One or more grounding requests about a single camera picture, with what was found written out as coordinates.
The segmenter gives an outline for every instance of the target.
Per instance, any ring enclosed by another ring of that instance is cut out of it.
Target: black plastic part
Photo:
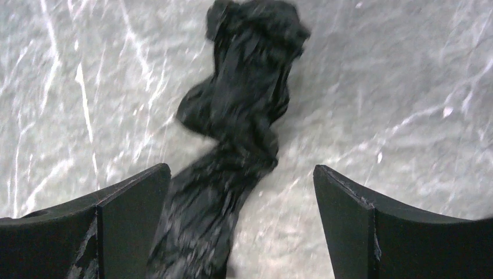
[[[144,278],[169,181],[169,167],[158,164],[70,202],[0,219],[0,278]]]
[[[316,166],[315,192],[336,279],[493,278],[493,219],[431,213]]]

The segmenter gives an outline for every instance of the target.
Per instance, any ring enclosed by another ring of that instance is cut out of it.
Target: crumpled black garment
[[[184,127],[217,147],[170,184],[147,279],[223,279],[238,214],[277,166],[270,126],[287,110],[287,78],[310,32],[283,1],[216,0],[207,12],[214,73],[181,101]]]

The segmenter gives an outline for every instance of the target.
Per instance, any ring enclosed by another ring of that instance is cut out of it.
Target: white marble countertop
[[[316,164],[432,212],[493,213],[493,1],[297,2],[313,35],[276,124],[279,167],[242,211],[238,278],[333,278]],[[0,216],[208,150],[173,113],[212,72],[211,4],[2,1]]]

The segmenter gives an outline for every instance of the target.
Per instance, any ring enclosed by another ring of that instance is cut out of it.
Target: marble surface
[[[280,164],[242,211],[237,278],[333,278],[316,164],[432,212],[493,213],[493,1],[298,0],[313,30],[276,124]],[[213,142],[173,120],[212,71],[212,0],[0,1],[0,216]]]

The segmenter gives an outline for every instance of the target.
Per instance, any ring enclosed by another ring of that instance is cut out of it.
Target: wrinkled fabric
[[[206,16],[214,73],[186,94],[177,120],[217,147],[170,184],[147,279],[224,279],[238,215],[277,166],[270,126],[287,110],[287,78],[310,32],[283,1],[217,0]]]

